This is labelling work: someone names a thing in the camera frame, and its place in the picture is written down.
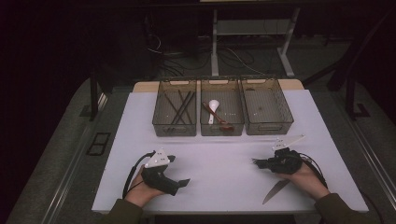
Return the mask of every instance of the person's left hand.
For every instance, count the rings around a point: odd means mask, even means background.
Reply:
[[[140,207],[145,206],[146,203],[148,203],[151,199],[164,194],[164,192],[158,189],[149,187],[143,181],[143,177],[142,177],[143,169],[144,169],[144,165],[140,166],[139,173],[132,181],[131,189],[124,198],[125,201],[134,203]]]

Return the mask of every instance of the white spoon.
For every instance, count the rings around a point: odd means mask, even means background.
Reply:
[[[213,112],[216,112],[216,110],[219,107],[219,101],[217,101],[217,100],[209,101],[209,107],[210,107],[211,110],[213,110]],[[213,124],[213,118],[214,118],[213,115],[210,114],[208,124]]]

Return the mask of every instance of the knife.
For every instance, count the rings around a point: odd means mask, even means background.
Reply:
[[[289,180],[285,179],[285,180],[279,180],[273,187],[272,189],[268,192],[268,194],[265,196],[264,201],[262,201],[262,204],[267,203],[268,201],[270,201],[270,199],[272,199],[280,190],[282,190],[283,188],[285,188],[286,185],[289,184]]]

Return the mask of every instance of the wrist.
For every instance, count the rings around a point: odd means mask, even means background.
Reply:
[[[144,192],[132,189],[127,193],[124,200],[143,208],[151,200],[151,197]]]
[[[323,198],[323,197],[329,195],[330,192],[329,192],[328,189],[326,189],[325,187],[323,187],[323,188],[319,188],[319,189],[317,189],[317,190],[311,192],[311,194],[312,194],[312,195],[311,195],[312,198],[314,198],[314,200],[317,202],[319,199],[321,199],[321,198]]]

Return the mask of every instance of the hand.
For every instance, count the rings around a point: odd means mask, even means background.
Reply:
[[[125,201],[134,203],[140,207],[145,206],[146,203],[148,203],[151,199],[164,194],[162,191],[158,189],[153,189],[145,184],[142,177],[143,169],[144,165],[140,167],[139,173],[132,181],[132,189],[129,190],[124,199]]]
[[[300,170],[292,175],[277,174],[279,177],[290,180],[297,188],[308,193],[315,201],[330,194],[329,190],[323,186],[315,173],[305,163]]]

